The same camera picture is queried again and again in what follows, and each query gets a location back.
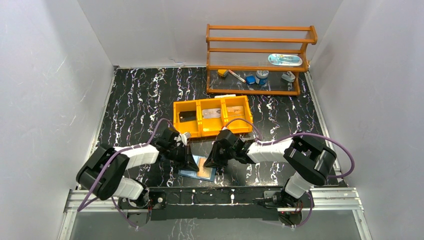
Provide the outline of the blue card holder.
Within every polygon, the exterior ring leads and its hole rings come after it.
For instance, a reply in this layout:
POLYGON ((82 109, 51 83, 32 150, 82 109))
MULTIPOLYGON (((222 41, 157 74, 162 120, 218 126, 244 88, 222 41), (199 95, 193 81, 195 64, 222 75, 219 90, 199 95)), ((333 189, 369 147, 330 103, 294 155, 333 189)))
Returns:
POLYGON ((199 171, 179 170, 178 174, 183 177, 213 182, 215 180, 217 169, 215 167, 204 167, 204 163, 207 160, 206 157, 193 155, 193 159, 197 164, 199 171))

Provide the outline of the yellow three-compartment bin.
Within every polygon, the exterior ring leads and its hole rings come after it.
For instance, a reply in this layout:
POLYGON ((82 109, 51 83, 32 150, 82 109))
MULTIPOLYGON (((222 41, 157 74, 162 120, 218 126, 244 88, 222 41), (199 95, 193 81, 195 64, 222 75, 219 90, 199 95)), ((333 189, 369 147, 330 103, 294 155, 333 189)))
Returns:
POLYGON ((173 126, 180 133, 190 133, 193 139, 216 136, 223 127, 234 134, 250 133, 252 123, 246 95, 173 103, 173 126))

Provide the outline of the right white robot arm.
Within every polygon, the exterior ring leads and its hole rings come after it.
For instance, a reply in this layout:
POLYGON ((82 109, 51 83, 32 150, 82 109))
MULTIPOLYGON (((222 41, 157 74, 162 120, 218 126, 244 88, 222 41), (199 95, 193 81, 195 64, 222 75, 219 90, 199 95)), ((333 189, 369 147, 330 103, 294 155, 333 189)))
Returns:
POLYGON ((323 186, 337 154, 311 135, 300 134, 281 141, 243 140, 229 129, 219 132, 204 163, 206 168, 225 167, 229 160, 242 164, 283 162, 295 173, 279 194, 279 199, 295 207, 302 196, 315 186, 323 186))

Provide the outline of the orange wooden shelf rack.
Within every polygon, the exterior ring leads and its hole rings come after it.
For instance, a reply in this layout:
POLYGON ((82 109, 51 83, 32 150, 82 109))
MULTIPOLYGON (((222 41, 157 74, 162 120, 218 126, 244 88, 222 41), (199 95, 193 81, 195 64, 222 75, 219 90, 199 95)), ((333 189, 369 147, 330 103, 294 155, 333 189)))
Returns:
POLYGON ((206 91, 209 94, 298 96, 299 75, 309 70, 307 48, 318 42, 316 28, 310 26, 212 25, 206 27, 206 91), (279 66, 269 63, 270 54, 301 57, 300 66, 279 66), (248 85, 228 73, 221 78, 217 70, 232 70, 242 78, 256 71, 269 71, 267 84, 248 85), (294 82, 282 79, 291 71, 294 82))

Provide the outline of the orange credit card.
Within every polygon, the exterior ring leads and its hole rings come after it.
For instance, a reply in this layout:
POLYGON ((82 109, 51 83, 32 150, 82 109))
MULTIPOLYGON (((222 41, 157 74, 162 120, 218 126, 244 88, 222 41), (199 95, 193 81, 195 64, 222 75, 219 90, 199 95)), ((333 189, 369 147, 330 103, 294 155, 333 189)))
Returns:
POLYGON ((205 178, 205 179, 210 179, 212 176, 212 172, 213 172, 213 168, 210 167, 205 167, 205 162, 206 162, 206 158, 205 157, 199 157, 198 158, 198 172, 197 172, 197 176, 200 178, 205 178))
POLYGON ((241 117, 245 115, 245 110, 242 105, 240 106, 228 106, 226 108, 228 117, 241 117))

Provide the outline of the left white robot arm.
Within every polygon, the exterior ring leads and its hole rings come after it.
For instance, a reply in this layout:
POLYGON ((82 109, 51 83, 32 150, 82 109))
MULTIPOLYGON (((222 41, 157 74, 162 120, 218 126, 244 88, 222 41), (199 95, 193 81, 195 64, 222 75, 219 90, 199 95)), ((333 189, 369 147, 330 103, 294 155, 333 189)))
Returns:
POLYGON ((170 160, 183 170, 199 171, 191 152, 190 133, 180 133, 172 127, 150 143, 113 147, 100 145, 76 175, 76 181, 100 200, 125 198, 137 208, 149 203, 149 188, 138 180, 124 177, 126 170, 170 160))

